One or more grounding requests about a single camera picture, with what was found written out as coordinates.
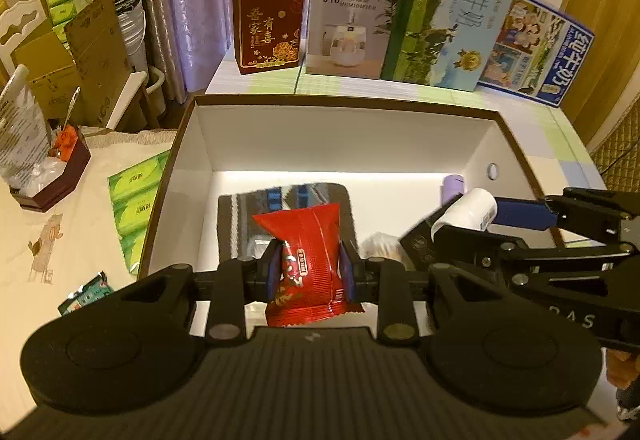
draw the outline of maroon tray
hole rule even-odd
[[[91,158],[89,147],[87,147],[84,136],[82,136],[78,127],[76,127],[76,133],[78,133],[78,141],[76,142],[74,150],[71,152],[69,162],[66,163],[65,170],[58,178],[53,180],[33,198],[12,193],[12,196],[20,203],[22,208],[46,213],[51,207],[62,200],[62,198],[74,191],[84,172],[84,168],[86,168],[87,163],[89,163],[89,158]]]

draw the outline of red packet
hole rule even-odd
[[[240,73],[295,68],[305,0],[233,0]]]
[[[284,242],[282,280],[267,306],[267,324],[312,323],[346,312],[362,312],[344,299],[338,272],[340,204],[255,214],[254,219]]]

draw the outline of open white box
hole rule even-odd
[[[496,180],[488,177],[489,164],[498,167]],[[453,173],[465,177],[466,188],[483,187],[495,196],[533,200],[542,195],[524,154],[494,111],[369,98],[197,96],[164,170],[141,276],[174,263],[191,264],[195,271],[218,267],[220,195],[339,183],[349,192],[361,242],[376,231],[404,234],[440,206],[442,179]],[[549,232],[492,230],[519,235],[530,246],[554,245]],[[422,314],[424,304],[417,307]],[[248,333],[253,325],[266,324],[263,308],[249,306]],[[192,332],[203,333],[205,315],[199,308]],[[366,316],[344,315],[323,324],[375,330],[375,318],[371,305]]]

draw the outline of black cable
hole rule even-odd
[[[609,164],[609,166],[607,166],[607,168],[606,168],[606,169],[604,169],[604,171],[600,173],[600,175],[602,176],[602,175],[606,174],[606,172],[607,172],[610,168],[612,168],[615,164],[617,164],[619,160],[622,160],[622,158],[624,158],[626,155],[628,155],[628,154],[633,150],[633,148],[634,148],[634,147],[636,147],[639,143],[640,143],[640,136],[636,139],[636,141],[635,141],[635,142],[633,142],[633,143],[629,146],[629,149],[627,149],[625,152],[623,152],[623,153],[622,153],[622,155],[618,156],[618,158],[616,158],[615,160],[613,160],[613,162],[612,162],[612,163],[610,163],[610,164]]]

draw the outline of humidifier box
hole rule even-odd
[[[395,0],[310,0],[306,73],[379,78]]]

